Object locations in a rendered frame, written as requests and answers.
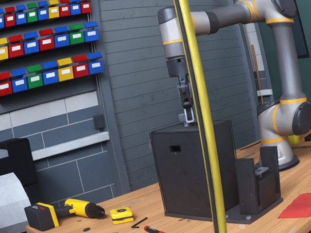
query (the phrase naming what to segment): power drill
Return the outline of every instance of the power drill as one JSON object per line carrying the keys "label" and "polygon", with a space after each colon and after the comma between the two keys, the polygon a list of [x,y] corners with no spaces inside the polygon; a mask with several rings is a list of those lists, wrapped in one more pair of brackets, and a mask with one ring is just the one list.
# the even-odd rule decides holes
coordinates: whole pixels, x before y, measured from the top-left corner
{"label": "power drill", "polygon": [[64,207],[56,208],[52,205],[37,203],[25,208],[29,226],[40,231],[58,227],[58,218],[76,214],[82,217],[103,217],[105,210],[88,201],[67,199]]}

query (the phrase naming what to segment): wooden table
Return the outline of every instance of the wooden table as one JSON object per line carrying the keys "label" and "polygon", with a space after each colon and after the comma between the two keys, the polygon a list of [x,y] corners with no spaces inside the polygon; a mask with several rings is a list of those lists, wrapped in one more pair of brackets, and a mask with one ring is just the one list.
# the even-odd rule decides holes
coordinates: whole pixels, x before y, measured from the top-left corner
{"label": "wooden table", "polygon": [[[304,142],[293,147],[311,146],[311,142]],[[253,153],[249,158],[254,158],[255,163],[259,158],[260,143],[245,150],[237,151],[237,158],[242,158]],[[311,192],[311,148],[294,149],[300,160],[296,167],[280,172],[281,196],[284,201],[275,209],[255,221],[251,225],[227,224],[229,233],[308,233],[311,230],[311,218],[278,219],[286,207],[298,197],[299,194]],[[99,204],[106,213],[111,209],[130,206],[134,214],[134,222],[114,225],[110,216],[102,219],[90,219],[79,216],[70,216],[59,220],[60,226],[46,233],[83,233],[90,228],[88,233],[144,233],[144,226],[151,226],[166,233],[212,233],[211,222],[179,219],[164,216],[162,197],[158,184],[137,190],[135,192],[104,201]],[[139,229],[131,228],[132,225],[148,217],[141,223]],[[29,226],[27,233],[41,233]]]}

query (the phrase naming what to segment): robotic arm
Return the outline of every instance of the robotic arm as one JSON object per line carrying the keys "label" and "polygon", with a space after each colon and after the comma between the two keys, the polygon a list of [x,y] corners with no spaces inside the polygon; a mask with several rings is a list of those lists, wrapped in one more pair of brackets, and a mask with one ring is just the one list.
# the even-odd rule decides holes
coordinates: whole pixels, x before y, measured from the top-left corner
{"label": "robotic arm", "polygon": [[[240,0],[231,6],[191,13],[197,36],[217,33],[220,28],[238,23],[266,22],[272,29],[283,95],[280,100],[259,105],[257,112],[261,146],[277,146],[280,169],[298,160],[288,135],[302,135],[311,129],[311,104],[302,91],[292,31],[295,14],[293,0]],[[186,122],[193,122],[188,70],[175,8],[159,10],[158,19],[169,75],[179,78],[178,89]]]}

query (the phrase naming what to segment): wooden stick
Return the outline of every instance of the wooden stick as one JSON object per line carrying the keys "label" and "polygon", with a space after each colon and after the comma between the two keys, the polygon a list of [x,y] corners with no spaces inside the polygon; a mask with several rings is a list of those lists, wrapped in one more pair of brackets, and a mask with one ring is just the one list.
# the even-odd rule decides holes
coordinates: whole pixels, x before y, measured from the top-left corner
{"label": "wooden stick", "polygon": [[[259,86],[259,90],[261,90],[261,81],[260,81],[260,76],[259,76],[259,70],[258,70],[258,64],[257,64],[257,59],[256,59],[254,45],[252,45],[252,51],[253,51],[253,56],[254,56],[254,61],[255,61],[255,67],[256,67],[256,73],[257,73],[257,79],[258,79],[258,86]],[[261,104],[264,104],[263,96],[260,96],[260,98],[261,98]]]}

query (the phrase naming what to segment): black stripe on pole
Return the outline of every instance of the black stripe on pole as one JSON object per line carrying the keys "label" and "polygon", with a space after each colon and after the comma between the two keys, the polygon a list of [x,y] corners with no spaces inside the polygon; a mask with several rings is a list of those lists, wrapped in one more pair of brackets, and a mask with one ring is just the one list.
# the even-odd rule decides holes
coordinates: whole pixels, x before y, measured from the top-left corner
{"label": "black stripe on pole", "polygon": [[195,98],[195,102],[196,102],[196,109],[197,109],[197,113],[198,113],[197,118],[198,118],[199,123],[200,123],[201,138],[202,138],[204,156],[205,156],[206,167],[207,167],[207,178],[208,178],[209,191],[210,191],[210,200],[209,201],[210,201],[210,205],[212,207],[214,230],[215,230],[215,233],[218,233],[219,229],[218,229],[218,220],[217,220],[217,214],[216,214],[215,193],[214,193],[214,187],[213,187],[212,174],[210,171],[210,163],[209,163],[208,150],[207,150],[207,139],[205,136],[205,129],[204,129],[202,111],[201,111],[200,100],[199,100],[199,95],[198,95],[198,88],[197,88],[197,84],[195,81],[193,64],[192,64],[190,49],[189,49],[189,45],[188,45],[188,38],[187,38],[187,34],[186,34],[186,29],[185,29],[185,24],[184,24],[184,20],[182,17],[181,9],[180,9],[179,0],[174,0],[174,1],[175,1],[177,13],[178,13],[180,29],[181,29],[181,33],[182,33],[183,40],[184,40],[184,45],[185,45],[185,50],[186,50],[186,55],[187,55],[187,60],[188,60],[188,65],[189,65],[189,71],[190,71],[190,76],[191,76],[191,80],[192,80],[191,83],[192,83],[194,98]]}

